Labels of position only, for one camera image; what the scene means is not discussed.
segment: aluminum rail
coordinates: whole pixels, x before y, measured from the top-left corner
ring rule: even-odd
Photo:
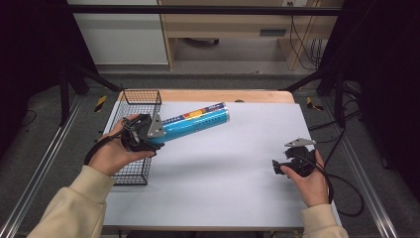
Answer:
[[[331,105],[330,100],[322,99],[323,104],[326,106],[326,110],[331,119],[335,119],[333,116],[333,106]],[[335,129],[337,134],[340,134],[340,128],[337,124]],[[361,193],[364,196],[366,204],[370,210],[371,216],[373,217],[374,222],[376,223],[377,229],[384,238],[396,238],[398,237],[396,230],[389,219],[388,214],[386,213],[385,208],[383,207],[382,202],[379,199],[376,191],[374,190],[373,185],[368,178],[367,173],[362,167],[361,162],[356,155],[355,150],[352,147],[352,144],[349,141],[349,138],[346,134],[343,136],[343,148],[345,154],[347,154],[347,161],[349,162],[350,169],[355,176],[355,180],[358,183]]]
[[[1,238],[14,237],[16,232],[18,231],[19,226],[21,225],[26,213],[28,212],[32,202],[34,201],[34,198],[37,195],[38,190],[40,189],[44,178],[46,177],[47,172],[49,171],[50,166],[53,163],[55,156],[59,148],[61,147],[61,144],[65,139],[69,128],[71,127],[74,121],[75,116],[77,115],[82,100],[83,96],[76,96],[71,106],[71,113],[67,121],[65,122],[65,124],[58,128],[54,138],[52,139],[52,142],[50,143],[49,148],[47,149],[46,153],[41,159],[40,164],[35,170],[34,175],[32,176],[27,187],[25,188],[25,191],[23,192],[21,198],[19,199],[12,213],[9,215],[7,221],[1,227]]]
[[[189,6],[189,5],[47,5],[42,9],[91,14],[213,14],[213,15],[293,15],[293,16],[340,16],[359,10],[342,8],[308,7],[248,7],[248,6]]]

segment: blue cylinder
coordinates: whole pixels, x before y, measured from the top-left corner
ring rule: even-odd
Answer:
[[[150,138],[149,142],[165,143],[228,121],[228,108],[221,102],[162,121],[164,136]]]

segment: cream sweater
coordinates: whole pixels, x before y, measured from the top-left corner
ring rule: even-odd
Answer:
[[[28,237],[99,237],[104,221],[105,198],[114,180],[84,166],[70,187],[58,191],[47,207],[40,223]],[[331,205],[324,204],[302,211],[305,225],[303,237],[348,237],[337,225]]]

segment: white table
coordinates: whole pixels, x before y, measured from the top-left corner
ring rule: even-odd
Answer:
[[[162,120],[220,102],[162,100]],[[271,164],[271,160],[286,162],[285,143],[310,138],[299,105],[227,102],[227,106],[228,123],[169,141],[157,151],[148,185],[114,186],[107,197],[104,226],[301,228],[300,210],[306,206],[292,181],[276,175]]]

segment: black cable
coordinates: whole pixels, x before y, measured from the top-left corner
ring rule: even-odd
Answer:
[[[29,122],[27,122],[27,123],[25,123],[25,124],[23,124],[23,125],[21,125],[21,127],[26,127],[26,126],[28,126],[28,125],[30,125],[31,123],[33,123],[34,121],[35,121],[35,119],[37,119],[37,117],[38,117],[38,114],[37,114],[37,112],[36,111],[34,111],[34,110],[28,110],[28,112],[32,112],[32,113],[34,113],[34,117],[29,121]]]
[[[328,174],[328,177],[341,180],[342,182],[344,182],[345,184],[347,184],[349,187],[351,187],[356,192],[356,194],[359,196],[359,199],[361,200],[361,208],[357,212],[355,212],[355,213],[347,213],[347,212],[342,211],[340,209],[340,207],[337,208],[337,212],[339,212],[342,215],[350,216],[350,217],[356,217],[356,216],[361,215],[362,212],[365,210],[365,200],[364,200],[364,197],[362,196],[362,193],[358,190],[358,188],[355,187],[353,184],[351,184],[346,179],[341,178],[339,176]]]
[[[361,112],[361,110],[354,111],[354,112],[350,113],[349,115],[345,116],[345,118],[346,119],[349,119],[349,118],[353,117],[354,115],[356,115],[356,114],[358,114],[360,112]],[[308,130],[309,131],[315,131],[315,130],[318,130],[318,129],[327,127],[329,125],[332,125],[334,123],[337,123],[337,120],[334,120],[334,121],[331,121],[331,122],[327,122],[327,123],[324,123],[324,124],[320,124],[320,125],[315,125],[315,126],[308,127]]]
[[[302,48],[303,48],[303,51],[306,53],[306,55],[308,56],[308,58],[309,58],[309,60],[310,60],[310,57],[309,57],[308,53],[306,52],[305,47],[303,46],[303,42],[300,40],[299,34],[297,33],[296,28],[294,27],[294,20],[293,20],[293,16],[290,16],[290,17],[291,17],[291,23],[290,23],[290,37],[289,37],[289,40],[290,40],[290,46],[291,46],[291,48],[293,49],[294,53],[295,53],[295,54],[296,54],[296,56],[297,56],[297,59],[298,59],[298,60],[299,60],[299,62],[300,62],[300,65],[302,65],[302,67],[303,67],[303,68],[305,68],[305,69],[317,69],[316,67],[314,67],[314,68],[310,68],[310,67],[306,67],[305,65],[303,65],[303,62],[302,62],[302,60],[300,59],[299,54],[297,53],[296,49],[294,48],[293,43],[292,43],[292,41],[291,41],[291,34],[293,33],[293,29],[295,30],[296,36],[297,36],[297,38],[299,39],[299,42],[300,42],[300,44],[301,44],[301,46],[302,46]]]
[[[87,153],[86,157],[84,158],[84,164],[87,166],[90,163],[90,160],[92,160],[92,157],[99,151],[99,149],[101,149],[103,146],[105,146],[105,144],[107,144],[108,142],[113,141],[116,138],[119,138],[119,136],[125,131],[127,130],[127,127],[130,127],[132,125],[134,125],[136,122],[138,122],[140,119],[140,117],[137,117],[132,123],[127,124],[126,123],[126,118],[124,118],[123,121],[123,129],[121,129],[119,132],[115,133],[112,136],[107,136],[105,138],[103,138],[102,140],[98,141],[95,145],[93,145],[93,147],[90,149],[90,151]]]
[[[290,15],[290,18],[291,18],[291,24],[290,24],[290,37],[289,37],[289,40],[290,40],[290,45],[291,45],[291,48],[293,49],[293,51],[294,51],[294,53],[296,54],[296,56],[297,56],[297,59],[299,60],[299,62],[300,62],[300,64],[302,65],[302,67],[303,68],[305,68],[305,69],[318,69],[318,66],[312,61],[312,58],[308,55],[308,52],[306,51],[306,48],[305,48],[305,46],[304,46],[304,44],[303,44],[303,41],[300,39],[300,36],[299,36],[299,33],[297,32],[297,30],[296,30],[296,27],[295,27],[295,25],[294,25],[294,19],[293,19],[293,15]],[[305,30],[305,36],[306,36],[306,34],[308,33],[308,30],[309,30],[309,27],[310,27],[310,23],[311,23],[311,21],[312,21],[312,18],[313,18],[313,16],[311,16],[310,17],[310,19],[309,19],[309,23],[308,23],[308,25],[306,26],[306,30]],[[315,66],[315,68],[308,68],[308,67],[306,67],[306,66],[304,66],[303,65],[303,63],[302,63],[302,60],[300,59],[300,56],[299,56],[299,54],[297,53],[297,51],[296,51],[296,49],[294,48],[294,46],[293,46],[293,43],[292,43],[292,41],[291,41],[291,34],[293,33],[293,30],[294,30],[294,32],[296,33],[296,36],[297,36],[297,39],[299,40],[299,42],[300,42],[300,45],[302,46],[302,49],[303,49],[303,51],[305,52],[305,54],[306,54],[306,56],[308,57],[308,59],[309,59],[309,61]]]
[[[318,68],[319,67],[319,64],[320,64],[320,60],[321,60],[321,49],[322,49],[322,40],[320,39],[320,40],[318,40],[318,51],[317,51],[317,53],[316,53],[316,56],[315,56],[315,44],[316,43],[316,39],[313,39],[312,40],[312,44],[311,44],[311,52],[310,52],[310,55],[311,55],[311,61],[316,65],[316,67]]]
[[[333,142],[333,141],[339,139],[339,137],[340,137],[340,135],[338,135],[337,137],[335,137],[333,139],[330,139],[328,141],[321,141],[321,142],[317,141],[316,144],[327,144],[327,143],[330,143],[330,142]]]

